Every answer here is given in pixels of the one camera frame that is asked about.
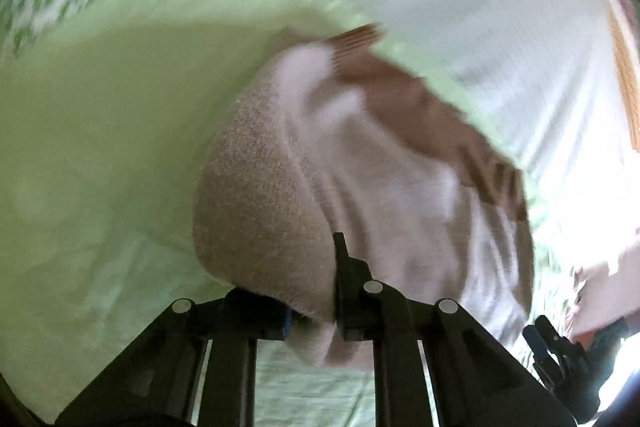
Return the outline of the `beige fluffy sweater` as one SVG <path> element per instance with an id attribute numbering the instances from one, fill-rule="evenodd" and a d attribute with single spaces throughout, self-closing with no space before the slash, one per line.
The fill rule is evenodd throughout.
<path id="1" fill-rule="evenodd" d="M 218 280 L 296 312 L 311 365 L 368 367 L 337 332 L 333 234 L 420 303 L 451 298 L 505 346 L 533 299 L 520 170 L 364 26 L 290 42 L 238 98 L 195 190 L 193 242 Z"/>

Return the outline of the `light green bed sheet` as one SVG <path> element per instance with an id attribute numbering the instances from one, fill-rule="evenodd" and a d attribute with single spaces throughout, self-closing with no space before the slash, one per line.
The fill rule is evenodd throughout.
<path id="1" fill-rule="evenodd" d="M 193 242 L 216 136 L 290 42 L 364 26 L 376 57 L 475 128 L 460 86 L 352 0 L 101 0 L 2 68 L 1 370 L 26 407 L 54 421 L 174 300 L 235 286 Z M 267 350 L 288 360 L 265 394 L 285 425 L 311 422 L 302 393 L 327 378 L 371 380 L 373 355 L 326 366 L 288 339 Z"/>

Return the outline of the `white striped duvet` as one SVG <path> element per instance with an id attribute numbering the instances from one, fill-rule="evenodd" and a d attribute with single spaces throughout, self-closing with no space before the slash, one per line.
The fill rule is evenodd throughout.
<path id="1" fill-rule="evenodd" d="M 552 253 L 595 262 L 638 239 L 639 151 L 608 23 L 613 9 L 632 35 L 620 2 L 352 1 L 461 84 L 528 174 L 530 217 Z"/>

